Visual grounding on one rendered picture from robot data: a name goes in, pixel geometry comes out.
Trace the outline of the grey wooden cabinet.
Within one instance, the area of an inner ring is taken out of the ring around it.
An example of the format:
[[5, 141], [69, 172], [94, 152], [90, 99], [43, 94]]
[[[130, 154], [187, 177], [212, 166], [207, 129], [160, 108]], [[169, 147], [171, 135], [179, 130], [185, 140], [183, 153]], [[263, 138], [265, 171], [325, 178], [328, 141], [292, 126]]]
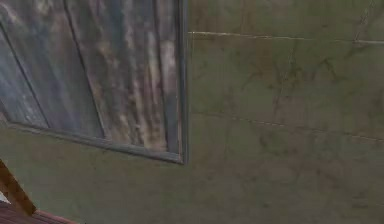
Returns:
[[0, 124], [178, 164], [187, 0], [0, 0]]

